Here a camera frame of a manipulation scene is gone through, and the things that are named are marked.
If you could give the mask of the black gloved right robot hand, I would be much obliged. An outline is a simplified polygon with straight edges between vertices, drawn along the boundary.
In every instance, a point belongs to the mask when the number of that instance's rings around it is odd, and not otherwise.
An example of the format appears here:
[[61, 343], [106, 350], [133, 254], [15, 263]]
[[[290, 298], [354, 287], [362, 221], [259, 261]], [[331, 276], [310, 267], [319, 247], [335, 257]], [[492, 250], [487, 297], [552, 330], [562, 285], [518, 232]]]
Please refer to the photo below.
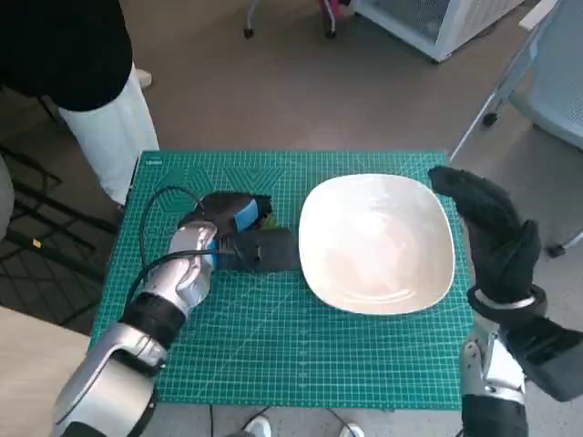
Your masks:
[[486, 178], [444, 166], [428, 175], [433, 191], [451, 198], [464, 220], [477, 288], [497, 304], [530, 298], [541, 251], [537, 222], [521, 218], [508, 194]]

